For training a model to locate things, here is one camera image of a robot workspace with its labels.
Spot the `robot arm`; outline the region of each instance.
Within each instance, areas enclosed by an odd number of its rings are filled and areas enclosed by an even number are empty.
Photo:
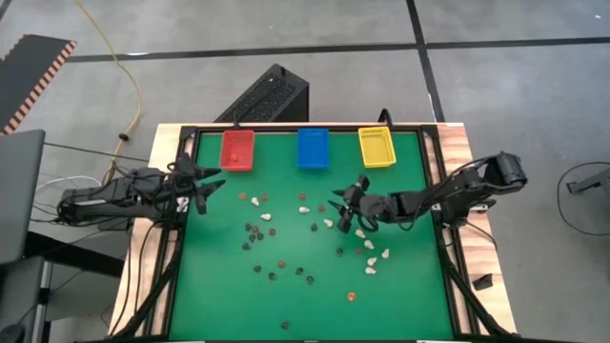
[[[467,163],[452,172],[442,182],[420,192],[391,192],[388,196],[367,195],[369,179],[361,175],[345,190],[333,191],[345,205],[329,201],[340,215],[338,227],[347,233],[356,215],[364,230],[375,232],[378,222],[398,223],[405,231],[413,228],[418,217],[439,207],[445,223],[453,225],[465,220],[468,211],[495,194],[517,192],[525,186],[527,177],[519,158],[501,152]],[[401,223],[409,222],[408,227]]]
[[[115,217],[147,217],[153,222],[173,222],[180,198],[194,198],[197,211],[206,212],[208,197],[224,184],[199,181],[216,175],[220,169],[197,167],[188,155],[168,166],[170,172],[141,168],[124,172],[107,184],[64,191],[57,205],[58,223],[81,226]]]

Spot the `concrete floor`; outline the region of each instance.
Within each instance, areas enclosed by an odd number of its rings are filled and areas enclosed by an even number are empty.
[[[84,3],[121,53],[415,42],[402,0]],[[427,42],[610,35],[610,4],[603,0],[416,4]],[[12,1],[0,21],[0,55],[25,33],[74,39],[79,55],[107,53],[72,0]],[[537,338],[606,342],[610,238],[585,236],[564,225],[555,187],[571,166],[608,160],[610,129],[604,118],[610,108],[610,45],[429,53],[446,120],[466,123],[474,155],[516,153],[530,177],[522,192],[499,198],[490,215],[518,331]],[[132,61],[125,65],[142,88],[144,110],[122,153],[148,158],[158,123],[214,120],[272,63],[311,83],[312,121],[376,119],[382,107],[397,121],[434,121],[416,50]],[[129,79],[113,63],[69,63],[20,130],[41,128],[52,143],[112,152],[115,135],[132,120],[135,105]],[[108,163],[108,157],[46,147],[40,181],[54,175],[101,178]],[[58,193],[47,190],[39,200],[53,202]],[[598,192],[561,198],[579,226],[610,232],[607,200]],[[32,229],[66,241],[92,232],[44,225]],[[83,245],[122,256],[127,237],[106,233]],[[56,268],[52,283],[61,284],[72,272]],[[116,287],[116,280],[99,275],[75,278],[52,301],[50,317],[77,319],[55,321],[51,340],[102,337],[106,328],[99,314],[111,305]]]

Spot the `cable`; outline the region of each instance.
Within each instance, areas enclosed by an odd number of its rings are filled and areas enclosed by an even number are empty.
[[[68,285],[68,283],[70,281],[72,281],[76,276],[80,275],[83,272],[85,272],[85,271],[76,272],[73,276],[71,276],[68,280],[66,280],[66,282],[64,282],[63,284],[61,284],[59,287],[57,287],[56,289],[52,290],[51,292],[49,292],[49,294],[47,295],[47,299],[46,300],[51,298],[51,295],[53,295],[53,294],[55,294],[55,292],[61,290],[64,286]],[[31,312],[31,310],[33,310],[36,307],[38,307],[39,303],[40,303],[40,301],[38,303],[32,305],[29,310],[27,310],[25,313],[23,313],[23,315],[21,316],[21,318],[19,318],[19,320],[17,321],[16,324],[17,325],[21,324],[21,321],[23,321],[23,319],[28,315],[28,313]]]
[[[107,329],[109,329],[111,326],[110,326],[110,324],[108,324],[106,319],[104,319],[104,313],[106,313],[106,311],[109,310],[111,306],[112,306],[112,304],[108,305],[107,307],[104,308],[104,310],[102,310],[102,313],[99,314],[99,318],[104,322],[104,325],[106,325]]]
[[[140,276],[142,275],[142,256],[144,255],[144,247],[146,246],[146,241],[149,239],[149,234],[153,230],[153,227],[154,223],[152,223],[152,225],[146,231],[146,235],[144,236],[144,240],[142,241],[142,248],[140,248],[140,257],[137,263],[137,282],[135,283],[137,288],[135,289],[135,303],[133,305],[133,315],[135,315],[135,311],[137,310],[137,299],[140,296]]]
[[[449,182],[449,180],[451,180],[452,177],[454,177],[458,172],[461,172],[462,170],[464,170],[465,168],[475,165],[477,163],[480,162],[484,162],[490,158],[496,157],[498,156],[497,154],[495,155],[491,155],[491,156],[487,156],[487,157],[482,157],[482,158],[478,158],[476,160],[472,160],[468,163],[465,163],[459,167],[457,167],[457,169],[455,169],[454,171],[452,171],[449,175],[447,175],[447,177],[445,177],[444,180],[442,180],[440,183],[436,184],[433,186],[433,189],[428,193],[427,196],[424,196],[421,198],[421,200],[419,201],[419,203],[417,203],[416,206],[416,210],[413,213],[413,220],[411,221],[411,223],[409,223],[409,226],[407,228],[404,228],[400,223],[398,224],[398,227],[401,228],[403,231],[410,231],[413,226],[416,224],[416,220],[417,220],[417,214],[419,213],[419,210],[421,209],[421,207],[423,206],[424,202],[426,202],[426,200],[430,200],[430,198],[432,196],[434,196],[434,194],[438,191],[440,191],[443,187],[445,187],[445,185],[447,185],[447,183]]]
[[[608,166],[610,165],[610,162],[586,162],[586,163],[580,163],[579,165],[576,165],[572,168],[570,168],[569,170],[567,170],[560,178],[559,181],[557,182],[557,209],[559,210],[559,215],[561,216],[561,220],[563,220],[563,222],[565,224],[567,224],[570,228],[582,233],[582,234],[587,234],[587,235],[592,235],[592,236],[606,236],[606,235],[610,235],[609,233],[595,233],[595,232],[586,232],[584,230],[581,230],[579,228],[576,227],[576,225],[570,223],[566,218],[565,215],[563,214],[563,210],[561,209],[561,201],[559,200],[559,188],[561,186],[561,182],[563,181],[563,179],[565,178],[565,176],[573,171],[576,170],[578,168],[584,167],[584,166],[596,166],[596,165],[603,165],[603,166]]]
[[[140,291],[140,274],[141,271],[139,268],[141,268],[142,265],[142,252],[144,251],[144,246],[146,244],[146,240],[148,238],[149,233],[151,232],[151,229],[154,227],[154,223],[152,223],[152,225],[149,227],[148,231],[146,232],[146,236],[144,237],[144,240],[142,241],[142,246],[140,247],[140,258],[138,261],[138,276],[137,276],[137,289],[136,289],[136,302],[134,304],[134,308],[137,307],[137,296],[138,296],[138,292]],[[125,309],[127,309],[127,299],[129,298],[130,295],[130,285],[132,283],[132,241],[130,240],[130,246],[127,249],[127,255],[125,258],[129,258],[128,262],[127,262],[127,290],[125,291],[125,300],[123,301],[123,307],[121,309],[121,313],[118,315],[118,318],[116,319],[116,322],[114,322],[114,326],[112,327],[110,336],[114,335],[114,332],[116,331],[116,328],[118,327],[118,323],[121,322],[121,319],[123,318],[123,314],[125,314]]]
[[[125,155],[119,155],[119,154],[111,154],[111,153],[107,153],[107,152],[94,151],[94,150],[90,150],[90,149],[76,148],[76,147],[71,147],[71,146],[67,146],[67,145],[63,145],[63,144],[51,143],[51,142],[45,142],[45,145],[48,145],[50,147],[56,147],[56,148],[74,150],[74,151],[81,151],[81,152],[89,152],[89,153],[94,153],[94,154],[99,154],[99,155],[104,155],[104,156],[129,159],[129,160],[132,160],[132,161],[139,161],[139,162],[146,162],[146,163],[149,162],[149,160],[144,159],[144,158],[125,156]]]
[[[38,191],[44,189],[45,187],[47,187],[48,185],[51,185],[51,184],[54,184],[54,183],[57,183],[57,182],[72,181],[72,180],[77,180],[77,179],[87,179],[87,180],[95,181],[95,183],[97,184],[98,187],[102,186],[102,183],[97,181],[97,179],[94,178],[94,177],[90,177],[90,176],[87,176],[87,175],[76,175],[76,176],[60,177],[60,178],[56,178],[56,179],[51,180],[51,181],[47,181],[44,184],[36,187],[36,191],[38,192]]]
[[[114,326],[112,327],[110,336],[114,335],[114,332],[116,331],[116,327],[118,327],[118,323],[121,322],[121,319],[123,318],[123,314],[125,313],[125,309],[127,308],[127,298],[129,298],[130,296],[130,285],[132,283],[132,240],[130,237],[130,244],[127,247],[127,255],[125,256],[125,258],[127,259],[127,290],[125,291],[125,300],[123,301],[123,308],[121,309],[121,313],[118,315],[118,318],[116,318],[116,321],[114,322]]]
[[[118,68],[123,70],[127,74],[127,76],[130,77],[130,80],[132,80],[133,86],[135,87],[135,91],[137,92],[137,112],[135,113],[135,117],[133,118],[132,122],[127,127],[127,129],[124,132],[122,132],[121,134],[119,134],[119,137],[121,139],[118,141],[118,144],[116,145],[116,149],[114,149],[114,153],[113,153],[113,155],[118,155],[119,151],[121,150],[121,145],[123,144],[123,138],[121,137],[121,135],[124,135],[125,137],[128,137],[127,139],[129,139],[128,134],[132,130],[133,125],[135,125],[137,120],[140,118],[140,114],[142,113],[142,93],[140,91],[140,88],[137,86],[137,82],[135,82],[135,79],[133,78],[132,74],[125,67],[123,67],[123,65],[118,61],[118,58],[116,58],[116,53],[114,53],[114,48],[112,47],[111,42],[108,40],[108,38],[106,38],[106,34],[104,34],[102,29],[99,27],[99,25],[97,25],[97,23],[95,22],[93,17],[87,12],[87,10],[85,9],[85,6],[81,2],[81,0],[76,0],[76,4],[78,4],[78,7],[83,11],[85,16],[87,16],[89,21],[91,21],[91,23],[93,24],[95,29],[99,32],[100,36],[102,36],[102,39],[108,46],[108,49],[111,51],[111,55],[112,55],[112,58],[114,59],[114,63],[116,64],[116,66]],[[116,157],[112,158],[111,165],[109,167],[109,171],[112,169],[112,163],[115,161],[115,159],[116,159]]]
[[[35,209],[39,210],[40,212],[44,212],[44,213],[46,213],[46,214],[50,214],[50,215],[57,215],[57,213],[53,213],[53,212],[49,212],[49,211],[47,211],[47,210],[43,210],[43,209],[39,208],[39,207],[38,207],[38,206],[36,206],[36,205],[31,205],[31,206],[32,206],[33,208],[35,208]]]
[[[479,232],[481,232],[481,233],[483,233],[484,235],[486,235],[486,236],[489,238],[489,240],[490,240],[492,243],[494,243],[494,247],[496,248],[496,250],[498,249],[498,244],[496,244],[496,239],[494,239],[494,237],[493,237],[491,234],[489,234],[489,233],[488,233],[487,231],[485,231],[484,229],[482,229],[482,228],[478,227],[477,225],[475,225],[475,224],[473,224],[473,223],[471,223],[471,222],[469,222],[469,221],[466,221],[466,224],[468,224],[468,225],[469,225],[469,226],[471,226],[472,228],[475,228],[475,229],[477,229]]]
[[[58,250],[61,250],[61,249],[64,249],[64,248],[68,247],[69,245],[74,245],[74,244],[76,244],[76,243],[78,243],[78,242],[80,242],[80,241],[83,241],[83,240],[85,240],[85,239],[87,239],[87,238],[89,238],[89,237],[91,237],[91,236],[96,235],[96,234],[100,234],[100,233],[102,233],[102,232],[106,232],[106,231],[112,231],[112,230],[110,230],[110,229],[112,229],[112,228],[114,228],[114,227],[118,226],[119,224],[124,224],[124,223],[127,223],[128,221],[129,221],[129,219],[128,219],[128,220],[126,220],[126,221],[124,221],[124,222],[117,223],[117,224],[115,224],[115,225],[113,225],[113,226],[109,227],[109,228],[108,228],[108,229],[106,229],[106,230],[102,230],[102,231],[98,231],[98,232],[93,232],[93,233],[90,233],[90,234],[88,234],[88,235],[86,235],[86,236],[84,236],[84,237],[78,238],[78,239],[76,239],[76,240],[74,240],[74,241],[72,241],[72,242],[67,242],[67,243],[64,243],[63,245],[61,245],[61,246],[59,246],[59,247],[55,247],[55,248],[53,248],[53,249],[49,249],[49,250],[47,250],[47,251],[45,251],[45,252],[39,252],[39,253],[37,253],[36,255],[30,256],[30,257],[28,257],[28,258],[32,258],[32,257],[35,257],[35,256],[42,256],[42,255],[46,255],[46,254],[51,253],[51,252],[56,252],[56,251],[58,251]]]

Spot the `black metal frame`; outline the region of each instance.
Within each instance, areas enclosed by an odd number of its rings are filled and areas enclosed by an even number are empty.
[[[391,117],[389,115],[387,115],[386,113],[387,113],[387,111],[383,111],[381,113],[381,115],[379,117],[379,121],[381,122],[381,121],[387,120],[386,125],[390,128],[390,130],[392,132],[410,132],[410,133],[415,133],[417,135],[417,142],[419,145],[421,163],[424,166],[423,169],[424,169],[424,178],[425,178],[426,185],[432,186],[432,184],[433,184],[433,176],[432,176],[432,171],[430,169],[430,160],[429,160],[428,152],[426,149],[427,148],[426,142],[425,142],[426,135],[433,142],[433,147],[434,147],[434,151],[435,151],[435,155],[436,155],[436,161],[438,163],[439,176],[441,179],[443,177],[446,177],[446,173],[444,172],[445,169],[444,169],[444,164],[443,164],[443,159],[442,159],[442,153],[440,151],[440,141],[439,141],[439,137],[438,137],[438,133],[437,133],[437,126],[436,125],[395,125],[392,122]],[[358,125],[358,126],[337,125],[337,126],[330,126],[327,128],[331,132],[357,132],[357,130],[361,127],[378,126],[378,125],[379,125],[378,123],[370,123],[369,125]],[[306,126],[306,128],[315,128],[315,127],[316,126]],[[190,154],[193,159],[196,159],[197,155],[199,153],[199,144],[200,144],[201,135],[207,134],[207,133],[222,133],[223,131],[225,131],[228,128],[229,127],[227,127],[227,126],[214,126],[214,127],[205,127],[205,128],[183,127],[182,131],[180,133],[180,144],[178,145],[176,156],[184,151],[185,145],[186,145],[186,140],[188,138],[191,138],[193,140],[193,149],[190,151]],[[300,128],[299,126],[292,126],[290,124],[282,125],[282,126],[269,125],[269,126],[243,127],[243,129],[254,130],[256,132],[296,132],[296,130],[299,128]],[[442,234],[443,226],[442,226],[442,223],[438,220],[438,217],[435,213],[433,213],[433,227],[435,230],[435,237],[438,242],[438,249],[437,249],[438,259],[439,259],[438,261],[439,261],[439,263],[441,263],[442,257],[440,255],[440,253],[441,253],[440,247],[443,247],[443,249],[444,249],[444,245],[445,245],[444,237]],[[176,238],[176,244],[178,244],[178,241],[181,243],[182,239],[184,238],[184,234],[185,234],[185,230],[181,230],[178,232],[179,237]],[[161,242],[160,242],[161,247],[159,249],[159,254],[157,256],[157,260],[155,263],[157,268],[155,269],[154,276],[153,276],[153,280],[155,280],[155,281],[158,279],[158,275],[160,275],[160,271],[161,271],[160,266],[162,266],[163,261],[165,259],[165,253],[167,251],[167,244],[168,244],[168,237],[169,237],[168,234],[161,237]],[[465,275],[464,279],[468,280],[468,272],[465,270],[466,262],[464,260],[461,242],[459,241],[458,235],[457,235],[456,243],[454,243],[452,245],[452,249],[454,250],[457,264],[459,265],[459,270],[460,270],[462,277],[464,277],[464,275]],[[169,327],[172,323],[174,296],[175,296],[175,291],[176,291],[175,288],[176,288],[177,279],[179,277],[180,261],[181,261],[181,259],[178,260],[178,264],[176,266],[178,268],[178,270],[176,271],[176,274],[175,274],[173,280],[170,281],[170,285],[169,285],[168,298],[166,300],[166,309],[165,309],[166,316],[164,318],[163,326],[162,326],[162,334],[164,334],[164,335],[169,335]],[[441,268],[441,272],[442,272],[443,286],[445,289],[448,311],[449,311],[450,324],[452,327],[453,334],[458,335],[458,334],[461,334],[461,331],[460,331],[460,326],[459,326],[458,307],[456,304],[453,285],[451,283],[451,277],[449,276],[449,273],[447,272],[446,269]],[[473,333],[477,333],[478,332],[478,322],[471,310],[468,310],[468,314],[469,314],[470,327],[473,328],[471,330],[473,331]],[[153,316],[149,315],[149,318],[147,319],[146,326],[145,326],[145,334],[151,333],[150,328],[152,327],[152,318],[153,318]]]
[[[36,232],[28,232],[23,252],[23,258],[32,256],[42,256],[53,263],[111,277],[121,277],[123,272],[123,261],[118,258],[66,244]]]

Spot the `yellow cable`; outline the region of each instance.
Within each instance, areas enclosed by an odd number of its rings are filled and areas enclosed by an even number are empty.
[[[123,67],[123,65],[118,61],[118,59],[116,58],[116,54],[114,53],[114,48],[112,47],[111,42],[108,40],[108,38],[106,38],[106,34],[104,34],[102,29],[100,29],[99,25],[97,25],[97,23],[95,22],[93,17],[87,12],[87,10],[85,9],[85,6],[81,2],[81,0],[76,0],[76,3],[78,4],[78,7],[83,11],[83,13],[87,16],[87,18],[95,26],[95,29],[99,32],[99,34],[104,39],[104,42],[108,46],[108,49],[110,49],[110,51],[111,51],[111,55],[112,55],[112,58],[114,59],[114,63],[116,63],[116,66],[118,68],[122,69],[127,74],[127,76],[130,77],[130,80],[132,80],[133,86],[135,87],[135,90],[137,91],[137,112],[135,113],[135,117],[133,118],[130,125],[123,132],[125,134],[129,134],[133,128],[133,125],[135,125],[137,120],[140,118],[140,114],[142,113],[142,93],[140,92],[140,88],[137,86],[137,83],[135,82],[135,79],[133,78],[132,74],[125,67]],[[119,151],[121,150],[121,145],[123,145],[122,139],[118,141],[118,144],[116,145],[116,149],[114,150],[114,155],[117,155],[119,153]],[[102,180],[102,184],[105,184],[107,181],[110,181],[112,179],[111,170],[113,168],[115,159],[116,159],[116,157],[112,158],[111,165],[109,166],[108,171],[106,171],[104,179]]]

